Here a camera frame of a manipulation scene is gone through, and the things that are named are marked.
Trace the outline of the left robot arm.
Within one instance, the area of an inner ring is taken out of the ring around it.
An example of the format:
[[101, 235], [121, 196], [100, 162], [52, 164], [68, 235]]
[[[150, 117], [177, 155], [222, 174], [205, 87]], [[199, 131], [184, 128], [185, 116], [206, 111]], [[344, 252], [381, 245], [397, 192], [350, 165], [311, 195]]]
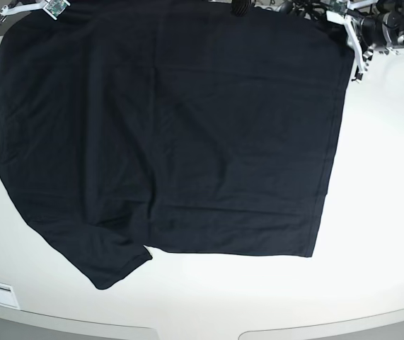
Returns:
[[376, 1], [359, 22], [364, 51], [404, 55], [404, 1]]

